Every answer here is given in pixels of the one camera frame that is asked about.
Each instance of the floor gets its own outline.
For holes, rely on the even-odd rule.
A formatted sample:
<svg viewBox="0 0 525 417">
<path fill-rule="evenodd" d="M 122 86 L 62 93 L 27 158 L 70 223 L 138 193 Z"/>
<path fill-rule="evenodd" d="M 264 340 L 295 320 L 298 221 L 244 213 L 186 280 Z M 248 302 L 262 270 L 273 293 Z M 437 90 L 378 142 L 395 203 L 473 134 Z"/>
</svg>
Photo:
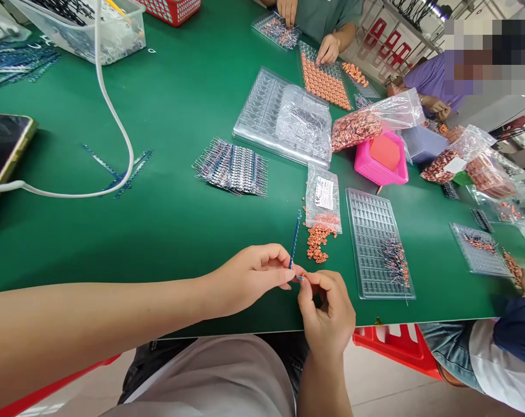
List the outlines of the floor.
<svg viewBox="0 0 525 417">
<path fill-rule="evenodd" d="M 134 352 L 100 367 L 21 417 L 96 417 L 116 405 Z M 453 388 L 363 347 L 345 351 L 347 391 L 356 417 L 518 417 L 523 414 L 472 389 Z"/>
</svg>

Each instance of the white cord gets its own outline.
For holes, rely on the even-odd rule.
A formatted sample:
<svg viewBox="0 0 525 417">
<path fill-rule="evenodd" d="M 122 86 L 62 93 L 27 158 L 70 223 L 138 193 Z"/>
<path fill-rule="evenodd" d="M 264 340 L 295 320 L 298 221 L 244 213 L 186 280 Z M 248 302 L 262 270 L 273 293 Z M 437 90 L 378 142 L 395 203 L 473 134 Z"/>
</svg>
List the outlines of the white cord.
<svg viewBox="0 0 525 417">
<path fill-rule="evenodd" d="M 125 143 L 127 144 L 127 149 L 129 151 L 129 166 L 127 167 L 127 172 L 125 176 L 123 177 L 123 179 L 121 180 L 119 184 L 113 186 L 112 188 L 104 190 L 104 191 L 98 191 L 96 193 L 90 193 L 90 194 L 58 194 L 58 193 L 53 193 L 49 191 L 43 191 L 43 190 L 39 190 L 38 188 L 34 188 L 32 185 L 28 185 L 24 181 L 21 181 L 21 180 L 8 182 L 7 184 L 0 184 L 0 192 L 12 191 L 18 188 L 23 188 L 34 194 L 39 194 L 39 195 L 43 195 L 46 197 L 56 197 L 56 198 L 97 197 L 97 196 L 109 194 L 111 192 L 114 192 L 120 189 L 127 182 L 127 180 L 131 177 L 131 173 L 133 172 L 134 158 L 135 158 L 135 156 L 133 155 L 133 146 L 131 145 L 129 136 L 127 135 L 127 132 L 125 131 L 125 127 L 123 127 L 122 121 L 119 119 L 118 114 L 113 108 L 112 101 L 110 100 L 110 97 L 108 96 L 108 92 L 106 91 L 106 87 L 104 86 L 104 77 L 102 76 L 102 64 L 100 62 L 100 57 L 101 57 L 100 24 L 102 22 L 102 20 L 100 19 L 100 16 L 102 13 L 102 1 L 104 0 L 97 0 L 96 11 L 94 14 L 94 55 L 95 55 L 94 63 L 96 65 L 96 76 L 98 77 L 98 85 L 100 85 L 100 90 L 102 91 L 102 95 L 104 96 L 104 100 L 106 101 L 108 108 L 112 112 L 112 116 L 114 120 L 118 124 L 119 129 L 122 131 L 123 138 L 125 139 Z"/>
</svg>

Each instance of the leg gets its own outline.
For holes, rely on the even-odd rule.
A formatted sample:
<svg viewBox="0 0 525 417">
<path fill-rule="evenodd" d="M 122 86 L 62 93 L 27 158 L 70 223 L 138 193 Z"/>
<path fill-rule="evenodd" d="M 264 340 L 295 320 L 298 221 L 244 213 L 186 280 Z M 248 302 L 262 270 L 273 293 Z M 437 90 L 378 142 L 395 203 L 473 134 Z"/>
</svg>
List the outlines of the leg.
<svg viewBox="0 0 525 417">
<path fill-rule="evenodd" d="M 119 397 L 118 404 L 122 404 L 157 370 L 195 340 L 196 338 L 152 341 L 146 345 L 139 346 L 135 351 L 135 359 L 133 359 L 123 379 L 123 393 Z"/>
<path fill-rule="evenodd" d="M 304 361 L 309 354 L 309 344 L 304 332 L 262 333 L 256 336 L 268 343 L 284 363 L 297 398 Z"/>
<path fill-rule="evenodd" d="M 432 355 L 462 383 L 484 393 L 472 370 L 469 340 L 475 321 L 448 321 L 418 325 Z"/>
</svg>

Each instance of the red plastic stool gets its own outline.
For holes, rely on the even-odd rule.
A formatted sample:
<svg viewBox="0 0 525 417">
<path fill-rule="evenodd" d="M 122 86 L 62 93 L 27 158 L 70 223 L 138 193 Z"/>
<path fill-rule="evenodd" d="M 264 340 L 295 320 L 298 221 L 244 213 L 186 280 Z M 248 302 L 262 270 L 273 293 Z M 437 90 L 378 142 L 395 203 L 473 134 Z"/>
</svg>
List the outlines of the red plastic stool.
<svg viewBox="0 0 525 417">
<path fill-rule="evenodd" d="M 392 62 L 389 63 L 389 65 L 394 69 L 397 70 L 401 64 L 405 62 L 405 59 L 411 54 L 411 47 L 407 45 L 406 42 L 399 45 L 399 48 L 393 52 L 390 58 L 393 58 Z"/>
<path fill-rule="evenodd" d="M 400 324 L 399 327 L 401 328 L 401 336 L 391 335 L 388 328 L 385 342 L 378 339 L 374 326 L 356 328 L 355 333 L 353 333 L 353 343 L 386 356 L 424 375 L 443 381 L 436 360 L 418 327 L 414 326 L 417 342 L 411 339 L 407 324 Z M 361 334 L 361 329 L 364 329 L 364 335 Z"/>
<path fill-rule="evenodd" d="M 376 23 L 374 23 L 374 26 L 370 29 L 361 47 L 359 48 L 359 58 L 366 58 L 370 51 L 374 49 L 374 47 L 378 43 L 378 39 L 380 39 L 382 33 L 384 33 L 386 26 L 386 21 L 381 17 L 378 18 L 378 20 L 376 20 Z"/>
<path fill-rule="evenodd" d="M 388 39 L 384 42 L 384 44 L 380 47 L 380 50 L 378 51 L 378 54 L 376 55 L 376 59 L 381 59 L 385 61 L 390 56 L 390 53 L 393 51 L 395 44 L 397 41 L 401 38 L 401 34 L 399 34 L 398 31 L 393 31 L 390 33 L 390 36 L 388 36 Z"/>
<path fill-rule="evenodd" d="M 15 403 L 5 406 L 4 408 L 0 409 L 0 417 L 15 417 L 21 414 L 23 411 L 31 408 L 33 405 L 41 402 L 46 397 L 61 390 L 64 386 L 69 385 L 71 382 L 75 381 L 76 379 L 79 379 L 81 376 L 88 374 L 90 371 L 103 365 L 110 365 L 120 356 L 121 355 L 117 355 L 111 357 L 110 359 L 106 359 L 102 362 L 98 362 L 97 364 L 91 365 L 80 372 L 76 372 L 73 375 L 66 376 L 64 379 L 60 379 L 58 382 L 54 382 L 49 386 L 39 389 L 38 391 L 29 394 L 27 397 L 21 398 L 21 400 L 18 400 Z"/>
</svg>

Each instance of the pink plastic container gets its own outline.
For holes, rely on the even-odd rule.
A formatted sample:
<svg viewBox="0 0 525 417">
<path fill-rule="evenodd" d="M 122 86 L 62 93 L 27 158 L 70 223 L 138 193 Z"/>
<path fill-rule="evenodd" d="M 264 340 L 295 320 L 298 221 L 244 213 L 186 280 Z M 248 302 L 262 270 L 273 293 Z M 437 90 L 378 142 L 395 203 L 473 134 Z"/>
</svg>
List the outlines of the pink plastic container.
<svg viewBox="0 0 525 417">
<path fill-rule="evenodd" d="M 407 160 L 405 159 L 403 139 L 393 132 L 386 132 L 382 135 L 396 143 L 399 148 L 399 163 L 397 169 L 392 171 L 380 162 L 374 160 L 370 155 L 371 141 L 366 141 L 357 146 L 355 171 L 378 185 L 405 184 L 409 180 L 409 173 L 407 172 Z"/>
</svg>

